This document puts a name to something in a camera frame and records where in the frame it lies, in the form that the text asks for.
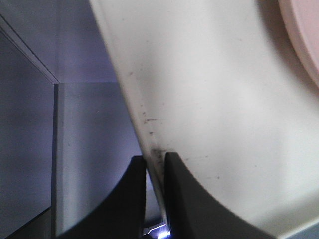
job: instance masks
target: gray wall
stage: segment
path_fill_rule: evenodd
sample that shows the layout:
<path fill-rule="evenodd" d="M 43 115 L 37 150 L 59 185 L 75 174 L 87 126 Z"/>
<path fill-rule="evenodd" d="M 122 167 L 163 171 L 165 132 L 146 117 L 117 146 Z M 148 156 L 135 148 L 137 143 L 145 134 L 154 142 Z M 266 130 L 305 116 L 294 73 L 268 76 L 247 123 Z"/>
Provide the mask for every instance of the gray wall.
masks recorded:
<path fill-rule="evenodd" d="M 66 83 L 58 90 L 57 234 L 111 192 L 140 149 L 117 83 Z"/>
<path fill-rule="evenodd" d="M 59 82 L 116 82 L 87 0 L 2 0 L 0 14 Z"/>
<path fill-rule="evenodd" d="M 0 238 L 50 207 L 53 85 L 0 32 Z"/>

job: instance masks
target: white surface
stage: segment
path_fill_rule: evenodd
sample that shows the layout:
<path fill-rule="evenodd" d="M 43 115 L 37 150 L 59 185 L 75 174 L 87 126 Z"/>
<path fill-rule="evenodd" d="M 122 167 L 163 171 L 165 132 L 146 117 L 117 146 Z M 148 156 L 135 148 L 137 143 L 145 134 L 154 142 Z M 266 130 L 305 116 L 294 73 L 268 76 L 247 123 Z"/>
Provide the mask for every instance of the white surface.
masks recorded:
<path fill-rule="evenodd" d="M 319 86 L 319 1 L 281 0 L 280 9 L 296 53 Z"/>
<path fill-rule="evenodd" d="M 176 151 L 211 195 L 273 235 L 318 221 L 319 91 L 276 1 L 91 4 L 160 180 L 158 154 Z"/>

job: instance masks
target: pink circular object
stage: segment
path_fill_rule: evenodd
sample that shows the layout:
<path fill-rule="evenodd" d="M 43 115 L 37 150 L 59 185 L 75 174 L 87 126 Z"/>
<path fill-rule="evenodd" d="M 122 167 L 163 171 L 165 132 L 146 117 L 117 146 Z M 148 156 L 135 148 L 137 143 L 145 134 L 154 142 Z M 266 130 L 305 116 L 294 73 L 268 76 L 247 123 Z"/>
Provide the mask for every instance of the pink circular object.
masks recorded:
<path fill-rule="evenodd" d="M 319 87 L 319 0 L 280 0 L 279 5 L 293 47 Z"/>

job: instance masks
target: curved plastic surface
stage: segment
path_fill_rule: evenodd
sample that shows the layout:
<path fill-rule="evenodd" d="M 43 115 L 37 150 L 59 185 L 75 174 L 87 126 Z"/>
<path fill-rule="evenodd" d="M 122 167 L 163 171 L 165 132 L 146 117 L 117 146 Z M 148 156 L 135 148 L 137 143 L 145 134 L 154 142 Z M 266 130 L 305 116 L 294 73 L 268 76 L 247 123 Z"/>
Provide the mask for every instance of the curved plastic surface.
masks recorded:
<path fill-rule="evenodd" d="M 92 213 L 58 239 L 141 237 L 145 212 L 145 182 L 146 164 L 142 157 L 133 157 L 111 194 Z"/>
<path fill-rule="evenodd" d="M 91 4 L 153 179 L 178 152 L 254 226 L 286 238 L 318 222 L 319 90 L 277 1 Z"/>
<path fill-rule="evenodd" d="M 319 86 L 319 1 L 281 0 L 279 3 L 296 53 Z"/>
<path fill-rule="evenodd" d="M 274 239 L 214 199 L 177 153 L 165 156 L 164 181 L 168 221 L 174 239 Z"/>

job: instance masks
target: blue light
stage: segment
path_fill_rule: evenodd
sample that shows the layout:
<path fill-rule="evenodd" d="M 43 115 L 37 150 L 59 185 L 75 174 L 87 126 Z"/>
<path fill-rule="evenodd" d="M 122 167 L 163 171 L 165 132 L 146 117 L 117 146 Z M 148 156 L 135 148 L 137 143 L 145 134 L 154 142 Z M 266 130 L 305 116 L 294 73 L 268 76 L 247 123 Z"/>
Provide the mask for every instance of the blue light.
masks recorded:
<path fill-rule="evenodd" d="M 169 231 L 162 232 L 158 235 L 158 239 L 166 238 L 169 235 L 170 235 Z"/>

